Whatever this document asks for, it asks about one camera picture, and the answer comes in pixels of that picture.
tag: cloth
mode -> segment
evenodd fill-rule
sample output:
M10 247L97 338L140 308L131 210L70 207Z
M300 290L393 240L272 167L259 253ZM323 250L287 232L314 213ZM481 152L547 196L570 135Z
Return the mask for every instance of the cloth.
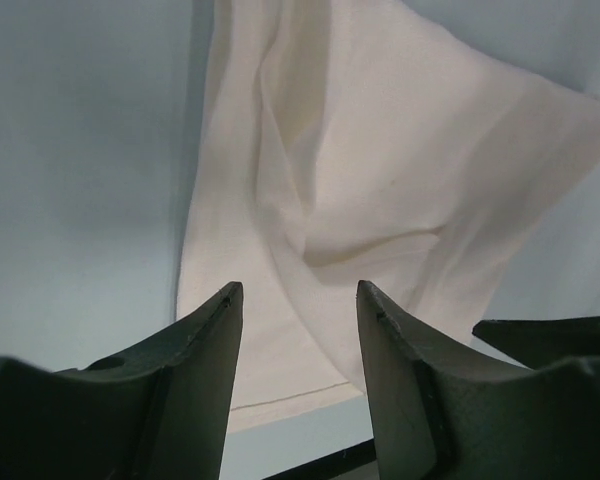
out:
M600 102L396 0L223 1L178 315L245 285L230 428L364 389L357 281L459 341L600 159Z

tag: black plastic part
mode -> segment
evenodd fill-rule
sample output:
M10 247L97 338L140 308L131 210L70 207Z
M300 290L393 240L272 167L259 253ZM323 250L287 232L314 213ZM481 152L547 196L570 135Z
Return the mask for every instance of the black plastic part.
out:
M600 357L516 367L368 282L358 324L382 480L600 479Z
M86 370L0 358L0 480L217 479L242 286Z
M600 317L568 320L483 320L473 334L530 368L564 357L600 355Z
M278 473L266 480L331 480L376 460L373 440Z

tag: crumpled cloth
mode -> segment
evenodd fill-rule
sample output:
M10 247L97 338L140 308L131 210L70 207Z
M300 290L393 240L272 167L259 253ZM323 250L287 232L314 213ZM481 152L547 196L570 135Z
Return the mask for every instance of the crumpled cloth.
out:
M468 343L600 159L600 101L397 0L218 0L214 28L178 317L244 283L231 430L364 390L360 279Z

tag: towel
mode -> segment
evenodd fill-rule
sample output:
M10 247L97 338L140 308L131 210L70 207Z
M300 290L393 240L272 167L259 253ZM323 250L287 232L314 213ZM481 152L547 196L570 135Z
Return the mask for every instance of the towel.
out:
M214 23L177 309L244 284L230 431L364 391L360 279L468 343L600 159L600 101L397 0L217 0Z

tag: folded towel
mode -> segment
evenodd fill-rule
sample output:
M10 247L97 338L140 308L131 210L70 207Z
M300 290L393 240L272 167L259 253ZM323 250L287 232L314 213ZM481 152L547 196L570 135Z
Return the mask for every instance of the folded towel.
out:
M179 318L245 286L230 429L364 390L372 280L467 343L541 214L600 159L600 102L397 0L218 0Z

